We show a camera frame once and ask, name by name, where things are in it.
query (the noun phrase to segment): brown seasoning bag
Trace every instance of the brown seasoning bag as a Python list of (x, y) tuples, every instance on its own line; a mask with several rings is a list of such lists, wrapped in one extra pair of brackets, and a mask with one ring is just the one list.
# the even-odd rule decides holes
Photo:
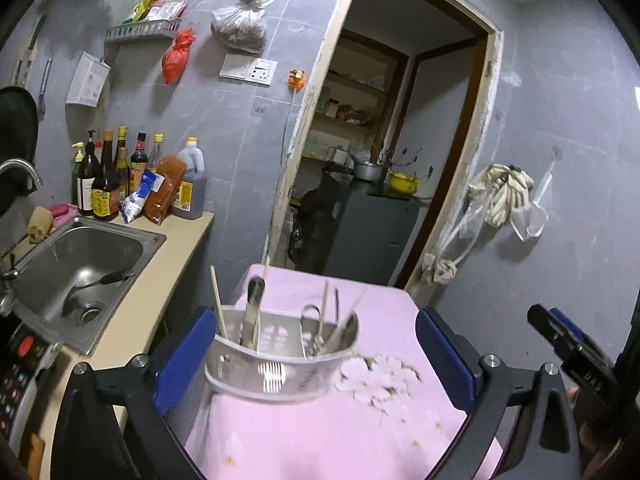
[(151, 192), (142, 208), (142, 214), (153, 223), (160, 225), (166, 217), (186, 171), (187, 165), (175, 155), (160, 160), (156, 173), (164, 176), (164, 181), (158, 191)]

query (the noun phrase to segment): white door frame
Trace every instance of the white door frame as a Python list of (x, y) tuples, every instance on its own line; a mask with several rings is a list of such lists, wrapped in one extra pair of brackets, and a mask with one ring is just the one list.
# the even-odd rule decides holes
[[(306, 137), (308, 136), (314, 111), (316, 110), (316, 103), (318, 102), (329, 64), (334, 55), (344, 20), (349, 12), (351, 1), (352, 0), (338, 0), (324, 35), (324, 40), (322, 40), (314, 69), (308, 78), (306, 94), (294, 126), (289, 146), (289, 154), (287, 155), (284, 170), (280, 175), (276, 188), (276, 200), (273, 206), (271, 225), (266, 241), (266, 254), (269, 255), (271, 260), (273, 260), (280, 240), (285, 213), (289, 206), (291, 187), (295, 181), (300, 160), (302, 159), (302, 149), (306, 143)], [(447, 193), (447, 197), (422, 254), (434, 247), (442, 232), (450, 228), (462, 208), (466, 195), (465, 183), (468, 179), (468, 174), (473, 170), (474, 159), (478, 152), (480, 140), (487, 129), (489, 118), (494, 108), (495, 93), (500, 75), (500, 62), (502, 59), (502, 31), (498, 30), (482, 12), (472, 7), (468, 2), (464, 0), (445, 1), (476, 22), (487, 32), (488, 36), (484, 56), (484, 67), (482, 69), (482, 81), (478, 89), (478, 98), (476, 99), (476, 105), (466, 135), (465, 144), (460, 154), (460, 160), (458, 161), (453, 180), (449, 187), (449, 192)], [(411, 278), (404, 288), (412, 296), (417, 294), (420, 286), (421, 259), (422, 258), (418, 260), (418, 264), (415, 266), (414, 272), (412, 272)]]

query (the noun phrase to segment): green packet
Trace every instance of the green packet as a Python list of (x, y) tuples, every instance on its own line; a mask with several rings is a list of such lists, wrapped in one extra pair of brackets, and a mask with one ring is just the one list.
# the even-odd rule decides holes
[(127, 15), (126, 19), (122, 22), (122, 24), (124, 25), (125, 23), (133, 23), (139, 20), (142, 17), (142, 15), (145, 13), (146, 8), (149, 6), (150, 1), (151, 0), (140, 0), (138, 3), (136, 3), (132, 7), (131, 12)]

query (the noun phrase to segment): blue gripper pad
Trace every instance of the blue gripper pad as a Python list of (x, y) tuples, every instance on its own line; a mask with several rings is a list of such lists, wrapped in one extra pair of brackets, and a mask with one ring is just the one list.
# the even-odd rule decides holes
[(580, 330), (573, 321), (565, 316), (561, 310), (559, 310), (558, 308), (550, 308), (549, 313), (554, 316), (560, 323), (562, 323), (565, 328), (569, 332), (571, 332), (571, 335), (576, 338), (576, 340), (584, 343), (584, 332)]
[(470, 412), (476, 401), (474, 377), (427, 309), (415, 318), (415, 335), (453, 406)]
[(216, 317), (210, 308), (205, 308), (156, 375), (154, 403), (161, 415), (180, 403), (215, 336)]

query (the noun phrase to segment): screw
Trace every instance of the screw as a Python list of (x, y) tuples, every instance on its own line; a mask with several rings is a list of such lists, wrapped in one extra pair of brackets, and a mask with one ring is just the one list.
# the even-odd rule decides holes
[(502, 364), (500, 358), (494, 354), (487, 354), (484, 356), (484, 358), (482, 358), (482, 360), (484, 361), (484, 364), (486, 364), (489, 368), (497, 368)]
[(558, 367), (553, 363), (545, 363), (543, 368), (545, 369), (545, 372), (548, 373), (549, 375), (558, 374)]
[(76, 366), (74, 366), (74, 373), (76, 375), (82, 375), (86, 372), (87, 367), (88, 364), (82, 361), (81, 363), (78, 363)]
[(134, 368), (144, 368), (148, 362), (149, 356), (146, 354), (135, 355), (131, 360), (131, 364), (134, 366)]

